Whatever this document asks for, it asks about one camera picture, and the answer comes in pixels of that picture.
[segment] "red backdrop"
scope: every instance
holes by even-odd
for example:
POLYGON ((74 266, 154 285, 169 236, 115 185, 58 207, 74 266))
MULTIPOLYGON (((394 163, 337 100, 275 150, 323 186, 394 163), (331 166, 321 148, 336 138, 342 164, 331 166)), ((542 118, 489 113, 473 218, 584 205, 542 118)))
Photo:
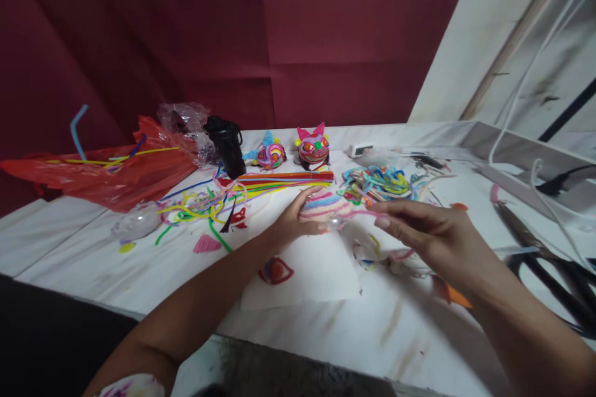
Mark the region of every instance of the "red backdrop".
MULTIPOLYGON (((241 128, 405 122, 458 0, 0 0, 0 158, 130 141, 195 101, 241 128)), ((0 213, 30 186, 0 177, 0 213)))

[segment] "black bottle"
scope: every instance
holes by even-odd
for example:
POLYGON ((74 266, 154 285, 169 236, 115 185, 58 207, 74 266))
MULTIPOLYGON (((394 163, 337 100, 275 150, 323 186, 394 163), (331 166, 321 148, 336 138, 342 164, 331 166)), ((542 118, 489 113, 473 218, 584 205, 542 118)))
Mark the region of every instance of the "black bottle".
POLYGON ((238 124, 224 121, 219 116, 213 115, 207 119, 204 126, 215 148, 222 157, 223 166, 228 176, 235 180, 246 174, 246 164, 242 159, 242 134, 238 124))

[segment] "scissors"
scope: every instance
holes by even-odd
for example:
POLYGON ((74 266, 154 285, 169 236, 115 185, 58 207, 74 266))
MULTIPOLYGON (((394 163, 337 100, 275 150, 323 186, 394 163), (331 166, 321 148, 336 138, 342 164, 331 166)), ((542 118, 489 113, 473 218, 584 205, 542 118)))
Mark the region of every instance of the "scissors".
POLYGON ((567 261, 555 255, 538 239, 503 201, 494 202, 503 222, 521 246, 534 246, 538 252, 514 254, 507 266, 520 278, 520 267, 525 264, 551 291, 558 302, 565 307, 577 323, 561 318, 582 337, 596 339, 596 294, 590 284, 596 285, 596 275, 574 261, 567 261), (569 293, 541 265, 538 259, 549 262, 557 268, 569 288, 580 298, 569 293))

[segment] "floor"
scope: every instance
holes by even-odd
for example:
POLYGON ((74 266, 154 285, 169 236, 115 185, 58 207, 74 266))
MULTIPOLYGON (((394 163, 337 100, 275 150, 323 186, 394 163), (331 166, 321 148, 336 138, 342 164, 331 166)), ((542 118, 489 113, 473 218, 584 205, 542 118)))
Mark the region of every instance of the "floor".
POLYGON ((221 384, 230 397, 440 396, 219 336, 212 336, 182 364, 172 397, 201 395, 212 383, 221 384))
MULTIPOLYGON (((78 397, 137 322, 0 275, 0 352, 6 395, 78 397)), ((389 383, 263 346, 212 336, 179 369, 173 397, 214 383, 229 397, 438 394, 389 383)))

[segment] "hand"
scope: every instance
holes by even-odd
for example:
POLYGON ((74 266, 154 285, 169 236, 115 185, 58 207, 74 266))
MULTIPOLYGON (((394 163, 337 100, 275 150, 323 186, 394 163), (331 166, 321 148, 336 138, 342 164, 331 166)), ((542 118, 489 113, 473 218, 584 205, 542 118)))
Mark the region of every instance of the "hand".
POLYGON ((315 221, 301 222, 298 220, 298 214, 306 199, 322 189, 322 186, 312 186, 301 191, 294 201, 281 213, 275 223, 269 227, 269 230, 283 241, 283 247, 291 244, 300 236, 323 234, 326 232, 327 225, 324 223, 315 221))
POLYGON ((466 212, 398 198, 370 211, 386 213, 375 225, 414 249, 439 276, 468 300, 515 279, 482 239, 466 212))

